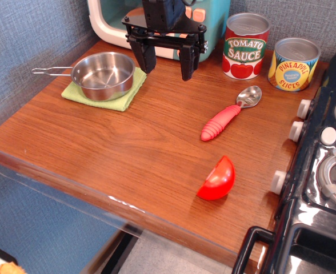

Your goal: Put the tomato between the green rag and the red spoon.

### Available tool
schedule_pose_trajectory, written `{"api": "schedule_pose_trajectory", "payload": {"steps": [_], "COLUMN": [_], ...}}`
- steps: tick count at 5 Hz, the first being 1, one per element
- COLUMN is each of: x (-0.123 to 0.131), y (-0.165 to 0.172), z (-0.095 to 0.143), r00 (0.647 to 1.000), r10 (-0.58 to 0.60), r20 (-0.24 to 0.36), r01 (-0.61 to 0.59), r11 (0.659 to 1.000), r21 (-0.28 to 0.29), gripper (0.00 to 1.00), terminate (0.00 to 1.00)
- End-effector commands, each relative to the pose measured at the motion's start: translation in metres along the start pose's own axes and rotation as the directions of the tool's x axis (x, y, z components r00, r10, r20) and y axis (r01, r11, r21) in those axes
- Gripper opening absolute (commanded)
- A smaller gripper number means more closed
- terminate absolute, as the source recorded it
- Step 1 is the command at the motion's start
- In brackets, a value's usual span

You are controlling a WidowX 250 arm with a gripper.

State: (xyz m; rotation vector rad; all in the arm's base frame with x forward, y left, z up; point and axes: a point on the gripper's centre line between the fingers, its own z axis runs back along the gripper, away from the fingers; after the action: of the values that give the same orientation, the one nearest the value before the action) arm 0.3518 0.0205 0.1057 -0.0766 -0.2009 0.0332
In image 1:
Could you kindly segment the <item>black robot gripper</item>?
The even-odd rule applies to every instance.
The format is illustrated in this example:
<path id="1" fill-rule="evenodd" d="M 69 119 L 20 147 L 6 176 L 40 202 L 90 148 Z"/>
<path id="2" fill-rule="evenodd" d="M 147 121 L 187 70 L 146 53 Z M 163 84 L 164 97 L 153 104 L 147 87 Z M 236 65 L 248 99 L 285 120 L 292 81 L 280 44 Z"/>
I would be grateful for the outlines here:
<path id="1" fill-rule="evenodd" d="M 142 71 L 151 73 L 157 63 L 155 48 L 179 50 L 182 79 L 188 81 L 207 51 L 206 26 L 186 15 L 186 1 L 142 1 L 140 11 L 122 19 L 126 38 Z"/>

